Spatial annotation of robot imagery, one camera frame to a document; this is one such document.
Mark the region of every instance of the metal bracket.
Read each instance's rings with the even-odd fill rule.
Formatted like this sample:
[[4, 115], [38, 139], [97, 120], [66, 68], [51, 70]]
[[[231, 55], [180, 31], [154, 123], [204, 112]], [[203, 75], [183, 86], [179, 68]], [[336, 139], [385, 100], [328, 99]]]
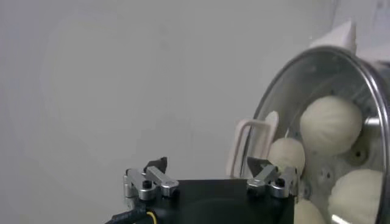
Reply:
[[150, 166], [146, 169], [146, 178], [160, 186], [161, 194], [164, 197], [172, 197], [179, 186], [177, 180], [168, 177], [155, 166]]
[[156, 185], [147, 180], [139, 171], [128, 169], [123, 176], [124, 196], [126, 198], [138, 197], [141, 200], [151, 200], [156, 196]]
[[290, 195], [298, 195], [297, 169], [286, 167], [284, 172], [270, 184], [270, 192], [273, 197], [287, 198]]
[[278, 177], [278, 168], [267, 165], [257, 176], [247, 180], [247, 190], [254, 196], [263, 195], [267, 185]]

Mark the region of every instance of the plastic handle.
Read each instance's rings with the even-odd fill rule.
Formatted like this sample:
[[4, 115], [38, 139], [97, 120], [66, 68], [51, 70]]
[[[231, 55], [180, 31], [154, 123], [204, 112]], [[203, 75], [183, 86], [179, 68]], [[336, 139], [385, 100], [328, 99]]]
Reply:
[[263, 142], [261, 142], [262, 145], [262, 151], [264, 154], [263, 156], [268, 155], [268, 148], [274, 138], [275, 130], [278, 124], [278, 114], [273, 111], [271, 112], [267, 117], [265, 121], [259, 121], [259, 120], [252, 120], [252, 119], [245, 119], [241, 120], [238, 125], [236, 126], [234, 141], [233, 141], [233, 147], [229, 153], [229, 157], [227, 160], [226, 165], [226, 175], [230, 177], [239, 177], [240, 176], [240, 169], [236, 169], [236, 161], [240, 160], [238, 158], [238, 152], [239, 147], [241, 145], [241, 140], [243, 138], [243, 133], [246, 127], [256, 127], [259, 129], [259, 132], [262, 135], [266, 135]]

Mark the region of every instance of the black screw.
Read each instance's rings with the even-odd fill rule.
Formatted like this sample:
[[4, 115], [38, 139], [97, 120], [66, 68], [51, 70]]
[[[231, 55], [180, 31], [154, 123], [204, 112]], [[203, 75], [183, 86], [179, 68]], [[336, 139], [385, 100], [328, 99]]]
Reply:
[[150, 189], [150, 188], [152, 188], [152, 182], [150, 180], [144, 180], [142, 182], [142, 188], [143, 189]]
[[281, 179], [281, 178], [276, 179], [275, 180], [275, 184], [278, 187], [285, 187], [285, 181], [283, 179]]

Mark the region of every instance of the white plastic handle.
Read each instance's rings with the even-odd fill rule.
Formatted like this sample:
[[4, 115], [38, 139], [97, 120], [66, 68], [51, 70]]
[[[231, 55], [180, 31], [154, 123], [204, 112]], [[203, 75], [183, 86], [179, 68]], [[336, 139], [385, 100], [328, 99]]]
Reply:
[[243, 138], [243, 133], [246, 127], [256, 127], [258, 128], [260, 135], [265, 135], [265, 138], [261, 138], [260, 141], [260, 147], [256, 147], [257, 150], [261, 150], [260, 154], [257, 153], [257, 157], [264, 157], [268, 156], [268, 150], [269, 146], [272, 143], [272, 140], [275, 135], [275, 131], [277, 128], [277, 124], [279, 121], [278, 113], [273, 111], [269, 113], [269, 115], [266, 117], [265, 121], [259, 121], [259, 120], [252, 120], [252, 119], [245, 119], [241, 120], [238, 125], [236, 126], [235, 136], [234, 136], [234, 142], [233, 147], [229, 153], [229, 157], [227, 160], [226, 165], [226, 175], [230, 177], [239, 177], [241, 166], [242, 166], [242, 152], [240, 155], [238, 154], [241, 140]]

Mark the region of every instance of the black cable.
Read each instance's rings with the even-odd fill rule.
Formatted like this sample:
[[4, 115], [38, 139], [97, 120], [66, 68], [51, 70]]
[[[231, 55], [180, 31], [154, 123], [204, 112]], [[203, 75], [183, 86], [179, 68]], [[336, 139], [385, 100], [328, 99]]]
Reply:
[[140, 206], [131, 211], [123, 212], [117, 215], [114, 215], [110, 221], [105, 224], [129, 224], [140, 221], [148, 217], [146, 214], [146, 207]]

